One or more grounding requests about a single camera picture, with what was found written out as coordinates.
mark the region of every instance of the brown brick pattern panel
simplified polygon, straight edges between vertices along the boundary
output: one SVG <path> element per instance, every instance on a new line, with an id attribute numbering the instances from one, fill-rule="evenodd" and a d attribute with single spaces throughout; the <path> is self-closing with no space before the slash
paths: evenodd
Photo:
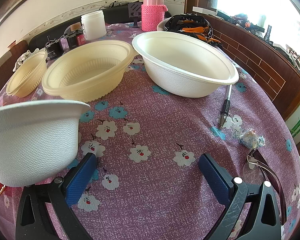
<path id="1" fill-rule="evenodd" d="M 245 69 L 283 114 L 300 90 L 300 74 L 268 44 L 228 22 L 204 15 L 224 52 Z"/>

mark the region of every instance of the pen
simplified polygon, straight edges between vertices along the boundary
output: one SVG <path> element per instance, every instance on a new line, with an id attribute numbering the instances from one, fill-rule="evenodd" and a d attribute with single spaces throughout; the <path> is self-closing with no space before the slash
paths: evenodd
<path id="1" fill-rule="evenodd" d="M 232 89 L 232 85 L 228 85 L 226 99 L 223 103 L 223 109 L 222 109 L 221 117 L 220 117 L 220 128 L 225 124 L 226 119 L 228 117 L 229 108 L 230 108 L 231 89 Z"/>

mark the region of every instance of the pink knitted cover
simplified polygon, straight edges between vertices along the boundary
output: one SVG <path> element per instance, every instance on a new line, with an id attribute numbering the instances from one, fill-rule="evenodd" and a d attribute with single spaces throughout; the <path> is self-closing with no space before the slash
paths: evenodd
<path id="1" fill-rule="evenodd" d="M 168 8 L 163 5 L 141 5 L 142 8 L 142 30 L 144 32 L 153 32 L 157 30 L 157 25 L 163 21 L 164 12 Z"/>

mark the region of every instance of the tablecloth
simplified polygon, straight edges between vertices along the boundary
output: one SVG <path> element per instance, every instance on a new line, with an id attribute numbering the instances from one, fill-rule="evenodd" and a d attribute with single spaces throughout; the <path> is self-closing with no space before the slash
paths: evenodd
<path id="1" fill-rule="evenodd" d="M 107 28 L 107 35 L 99 40 L 131 44 L 142 32 L 132 24 Z M 203 239 L 224 206 L 217 202 L 197 163 L 201 154 L 210 153 L 232 176 L 242 176 L 249 150 L 232 139 L 233 123 L 244 130 L 254 128 L 265 137 L 260 152 L 281 181 L 287 203 L 282 239 L 289 238 L 300 217 L 298 152 L 267 95 L 232 63 L 240 79 L 233 85 L 229 117 L 222 129 L 218 122 L 226 86 L 204 98 L 173 95 L 149 78 L 140 55 L 126 68 L 117 88 L 89 102 L 91 110 L 80 118 L 77 157 L 58 175 L 65 175 L 87 152 L 99 158 L 87 189 L 72 206 L 93 239 Z M 7 96 L 5 89 L 0 92 L 1 106 L 59 98 L 47 95 L 41 84 L 25 98 Z M 254 168 L 248 174 L 253 179 L 260 171 Z M 8 240 L 14 239 L 21 193 L 22 188 L 8 187 L 0 196 L 0 230 Z M 59 237 L 67 239 L 48 206 Z M 230 239 L 238 234 L 246 213 L 247 208 Z"/>

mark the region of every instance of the window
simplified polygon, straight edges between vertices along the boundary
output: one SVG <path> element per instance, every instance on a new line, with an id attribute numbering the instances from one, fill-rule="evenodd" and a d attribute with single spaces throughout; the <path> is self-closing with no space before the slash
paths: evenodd
<path id="1" fill-rule="evenodd" d="M 254 24 L 265 15 L 265 31 L 272 26 L 270 40 L 284 49 L 287 44 L 300 55 L 300 14 L 290 0 L 218 0 L 216 7 L 231 16 L 247 14 Z"/>

